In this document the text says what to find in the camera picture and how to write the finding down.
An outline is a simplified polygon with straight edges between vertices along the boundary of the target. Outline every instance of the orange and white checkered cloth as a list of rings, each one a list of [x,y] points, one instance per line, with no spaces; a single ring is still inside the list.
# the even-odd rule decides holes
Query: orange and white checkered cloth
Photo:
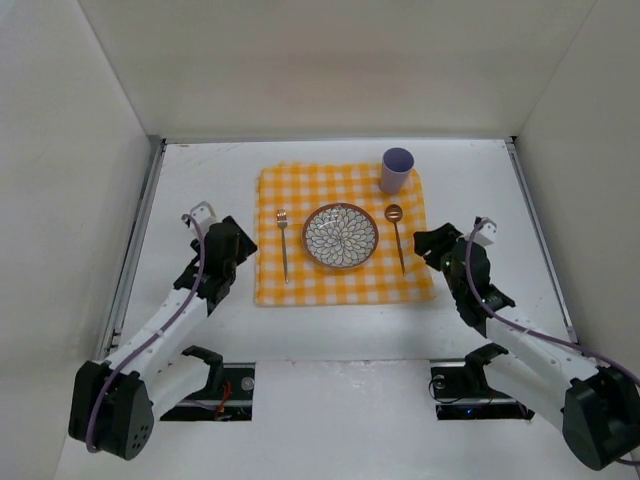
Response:
[[[429,269],[413,253],[413,232],[426,231],[422,185],[413,170],[397,195],[378,187],[379,164],[279,165],[265,168],[258,180],[256,200],[255,300],[258,305],[340,305],[430,300]],[[314,263],[302,244],[307,217],[328,203],[351,203],[371,215],[380,234],[378,247],[363,265],[331,270]],[[406,276],[402,275],[393,224],[385,208],[397,203],[404,210],[398,223]],[[285,229],[289,283],[284,281],[280,230],[276,211],[287,211]]]

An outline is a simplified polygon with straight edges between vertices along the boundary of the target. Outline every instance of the placemat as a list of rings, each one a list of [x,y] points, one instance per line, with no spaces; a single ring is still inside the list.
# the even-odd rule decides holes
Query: placemat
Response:
[[[380,164],[305,165],[265,168],[256,195],[255,301],[258,305],[340,305],[425,301],[433,298],[433,281],[424,260],[413,253],[413,232],[426,231],[420,176],[413,170],[397,195],[378,188]],[[317,208],[351,203],[364,209],[380,234],[373,256],[359,267],[332,270],[314,263],[302,245],[302,227]],[[385,208],[404,210],[398,223],[406,275],[402,275],[393,224]],[[282,265],[276,211],[287,211],[285,229],[289,283]]]

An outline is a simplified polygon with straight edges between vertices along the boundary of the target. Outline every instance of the purple cup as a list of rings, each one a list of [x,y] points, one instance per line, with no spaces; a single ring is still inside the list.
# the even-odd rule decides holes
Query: purple cup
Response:
[[[414,163],[413,155],[404,148],[392,148],[384,152],[380,173],[380,190],[388,195],[398,193],[411,173]]]

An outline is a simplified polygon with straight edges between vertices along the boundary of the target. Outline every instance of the floral pattern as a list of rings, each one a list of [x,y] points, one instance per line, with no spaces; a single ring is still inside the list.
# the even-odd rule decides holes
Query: floral pattern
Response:
[[[320,263],[329,267],[355,267],[373,254],[378,229],[356,207],[329,205],[314,215],[303,232],[303,241],[307,251]]]

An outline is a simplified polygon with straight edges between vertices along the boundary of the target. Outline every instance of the copper spoon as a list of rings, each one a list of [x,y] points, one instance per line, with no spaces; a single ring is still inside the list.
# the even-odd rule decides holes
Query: copper spoon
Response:
[[[396,229],[396,243],[398,244],[398,255],[400,256],[400,265],[402,266],[402,275],[405,275],[404,271],[404,257],[402,256],[402,247],[400,246],[400,234],[398,233],[398,222],[402,220],[402,208],[395,203],[389,205],[384,211],[384,218],[393,223]]]

